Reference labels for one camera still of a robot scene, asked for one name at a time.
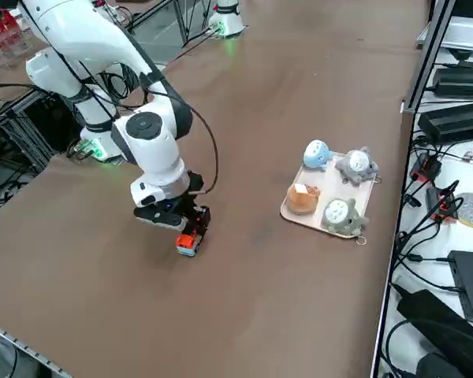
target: beige tray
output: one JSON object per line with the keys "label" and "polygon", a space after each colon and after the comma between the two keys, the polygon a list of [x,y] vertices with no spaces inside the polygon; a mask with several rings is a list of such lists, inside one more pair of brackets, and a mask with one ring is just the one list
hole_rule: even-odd
{"label": "beige tray", "polygon": [[296,175],[293,183],[302,183],[315,186],[320,189],[321,194],[318,198],[317,209],[313,214],[297,215],[290,211],[285,204],[287,200],[286,196],[281,205],[281,215],[284,217],[284,219],[294,223],[302,224],[303,226],[314,228],[322,232],[326,232],[331,235],[336,235],[344,239],[352,239],[356,237],[354,235],[335,234],[329,232],[326,228],[321,226],[324,208],[332,199],[355,198],[356,210],[361,217],[364,215],[366,206],[370,200],[371,190],[373,189],[375,179],[365,181],[359,186],[354,186],[350,182],[343,183],[343,177],[341,176],[338,169],[334,168],[334,165],[338,160],[344,157],[344,154],[339,154],[338,152],[333,153],[333,158],[330,160],[328,168],[325,172],[320,169],[309,169],[304,165],[301,166],[300,171]]}

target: gray plush toy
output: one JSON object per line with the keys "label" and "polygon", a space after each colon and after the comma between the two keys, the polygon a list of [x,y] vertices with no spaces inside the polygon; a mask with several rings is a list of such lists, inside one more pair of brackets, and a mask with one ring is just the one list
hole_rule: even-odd
{"label": "gray plush toy", "polygon": [[356,200],[335,198],[327,204],[322,215],[322,225],[333,234],[361,235],[361,228],[368,223],[356,210]]}
{"label": "gray plush toy", "polygon": [[371,160],[368,147],[350,150],[343,159],[337,161],[335,168],[354,185],[371,180],[378,174],[378,166]]}

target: brown table surface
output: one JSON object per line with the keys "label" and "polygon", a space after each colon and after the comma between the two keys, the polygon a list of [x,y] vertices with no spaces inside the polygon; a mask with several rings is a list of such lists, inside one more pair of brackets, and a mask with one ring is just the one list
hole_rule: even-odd
{"label": "brown table surface", "polygon": [[[75,377],[363,377],[404,175],[400,100],[423,0],[247,0],[250,28],[175,61],[172,85],[206,117],[221,172],[199,198],[199,255],[132,215],[122,165],[56,157],[0,211],[0,327]],[[369,146],[383,183],[366,246],[290,224],[279,206],[304,147]],[[208,182],[199,122],[180,141]]]}

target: bread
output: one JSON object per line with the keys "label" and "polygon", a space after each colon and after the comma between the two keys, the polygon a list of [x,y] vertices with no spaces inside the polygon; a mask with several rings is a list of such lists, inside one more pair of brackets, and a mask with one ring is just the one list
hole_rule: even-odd
{"label": "bread", "polygon": [[306,215],[317,209],[318,197],[321,191],[317,187],[294,183],[287,190],[287,206],[296,214]]}

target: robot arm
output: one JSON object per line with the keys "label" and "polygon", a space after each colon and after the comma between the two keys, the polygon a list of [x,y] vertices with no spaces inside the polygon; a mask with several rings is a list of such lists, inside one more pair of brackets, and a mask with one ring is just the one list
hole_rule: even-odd
{"label": "robot arm", "polygon": [[[17,1],[0,0],[0,7],[15,6]],[[34,34],[51,45],[27,63],[32,81],[64,95],[83,114],[86,131],[108,135],[112,145],[143,170],[131,185],[134,214],[142,221],[182,231],[177,249],[193,256],[210,212],[194,202],[203,180],[186,170],[176,142],[191,128],[189,106],[132,36],[102,17],[88,0],[19,2]],[[164,95],[155,95],[134,114],[119,117],[104,91],[82,81],[116,62],[135,72],[144,91]],[[104,106],[95,95],[106,100]]]}

